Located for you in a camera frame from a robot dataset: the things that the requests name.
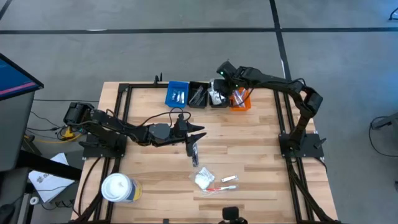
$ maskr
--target gray floor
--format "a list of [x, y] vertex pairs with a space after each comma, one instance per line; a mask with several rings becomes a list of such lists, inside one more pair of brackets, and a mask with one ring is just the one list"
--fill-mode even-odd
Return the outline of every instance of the gray floor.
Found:
[[[396, 1], [277, 0], [288, 27], [397, 27]], [[268, 1], [13, 0], [0, 30], [273, 27]], [[315, 118], [333, 198], [346, 223], [396, 223], [398, 159], [374, 152], [369, 122], [398, 111], [398, 32], [284, 33], [292, 78], [303, 77], [324, 102]], [[217, 66], [260, 68], [283, 76], [275, 34], [0, 35], [0, 52], [44, 82], [36, 98], [97, 100], [105, 81], [208, 80]], [[35, 102], [32, 111], [62, 124], [68, 103]], [[31, 116], [29, 126], [50, 127]], [[390, 128], [376, 147], [398, 154]], [[81, 151], [76, 143], [37, 143], [48, 156]], [[74, 198], [74, 191], [66, 194]], [[71, 210], [36, 207], [32, 223], [66, 222]]]

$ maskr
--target blue container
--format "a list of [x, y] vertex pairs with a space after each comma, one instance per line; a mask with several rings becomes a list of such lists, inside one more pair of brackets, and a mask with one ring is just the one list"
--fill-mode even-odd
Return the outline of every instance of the blue container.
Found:
[[[167, 87], [165, 104], [172, 108], [174, 107], [184, 108], [188, 100], [188, 89], [189, 89], [189, 83], [187, 82], [170, 81], [169, 87]], [[184, 103], [179, 103], [177, 102], [177, 100], [172, 100], [174, 90], [177, 92], [179, 91], [181, 93], [184, 92]]]

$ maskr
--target wooden table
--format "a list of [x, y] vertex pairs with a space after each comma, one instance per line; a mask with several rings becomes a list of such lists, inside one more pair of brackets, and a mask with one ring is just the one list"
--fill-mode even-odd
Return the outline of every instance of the wooden table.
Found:
[[[118, 85], [116, 82], [104, 84], [99, 110], [113, 110]], [[169, 111], [164, 104], [166, 91], [166, 88], [133, 89], [128, 122], [139, 124], [152, 115]], [[222, 208], [228, 206], [239, 207], [240, 215], [249, 223], [294, 223], [289, 179], [277, 138], [280, 129], [273, 91], [256, 89], [251, 101], [252, 108], [246, 112], [209, 106], [205, 109], [185, 108], [192, 113], [190, 122], [204, 126], [203, 131], [207, 132], [198, 141], [200, 165], [214, 173], [217, 185], [222, 177], [238, 175], [238, 190], [204, 197], [188, 178], [193, 167], [184, 144], [142, 147], [129, 140], [119, 172], [138, 180], [143, 185], [143, 194], [134, 203], [115, 203], [112, 223], [162, 223], [164, 218], [169, 218], [171, 223], [218, 223], [222, 220]], [[283, 100], [281, 103], [289, 131]], [[291, 104], [297, 121], [299, 111]], [[169, 122], [167, 115], [152, 120], [152, 123]], [[314, 130], [311, 122], [307, 131]], [[85, 161], [76, 209], [83, 180], [94, 161]], [[304, 158], [303, 163], [310, 193], [326, 214], [337, 218], [325, 168], [311, 158]], [[103, 159], [89, 176], [82, 210], [98, 192], [102, 166]], [[306, 218], [304, 202], [299, 195], [302, 215]], [[101, 219], [104, 219], [106, 205], [104, 200]]]

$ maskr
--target orange item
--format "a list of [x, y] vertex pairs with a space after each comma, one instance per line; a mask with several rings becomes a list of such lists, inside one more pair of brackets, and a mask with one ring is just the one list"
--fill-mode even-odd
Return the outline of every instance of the orange item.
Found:
[[[239, 93], [242, 93], [243, 90], [244, 90], [243, 87], [238, 89]], [[247, 111], [248, 109], [250, 109], [251, 101], [250, 101], [250, 96], [248, 97], [249, 93], [250, 93], [250, 90], [246, 90], [246, 92], [244, 93], [244, 95], [242, 97], [243, 100], [245, 100], [247, 98], [246, 101], [244, 102], [244, 107], [235, 106], [234, 96], [230, 96], [229, 99], [232, 101], [232, 106], [233, 106], [233, 107], [231, 107], [231, 111]]]

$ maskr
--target monitor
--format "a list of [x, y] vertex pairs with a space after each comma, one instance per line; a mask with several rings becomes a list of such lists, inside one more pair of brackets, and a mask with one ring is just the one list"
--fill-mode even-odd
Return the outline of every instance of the monitor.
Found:
[[0, 100], [36, 91], [43, 87], [43, 83], [0, 54]]

